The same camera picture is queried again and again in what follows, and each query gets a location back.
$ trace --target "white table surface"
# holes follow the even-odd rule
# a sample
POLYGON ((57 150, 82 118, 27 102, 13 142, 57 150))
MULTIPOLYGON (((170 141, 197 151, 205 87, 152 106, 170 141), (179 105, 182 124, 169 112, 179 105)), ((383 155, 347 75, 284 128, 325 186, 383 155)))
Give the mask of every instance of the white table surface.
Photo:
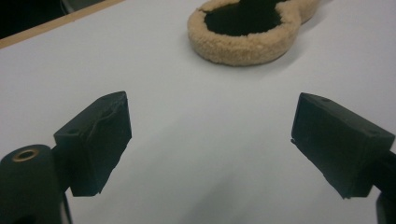
POLYGON ((127 0, 0 49, 0 157, 52 135, 102 95, 126 91, 134 138, 80 223, 376 223, 290 143, 300 92, 396 133, 396 1, 322 0, 273 63, 229 67, 190 48, 202 0, 127 0))

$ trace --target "sheepskin pad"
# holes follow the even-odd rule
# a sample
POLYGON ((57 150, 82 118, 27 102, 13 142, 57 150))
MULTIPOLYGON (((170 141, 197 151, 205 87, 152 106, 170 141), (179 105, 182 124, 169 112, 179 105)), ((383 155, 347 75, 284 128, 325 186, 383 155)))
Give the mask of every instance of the sheepskin pad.
POLYGON ((275 10, 280 17, 280 24, 262 33, 235 36, 208 30, 205 23, 207 12, 238 2, 239 0, 211 0, 190 15, 189 40, 192 48, 201 57, 213 63, 231 66, 269 63, 288 51, 300 25, 315 14, 319 0, 288 0, 277 3, 275 10))

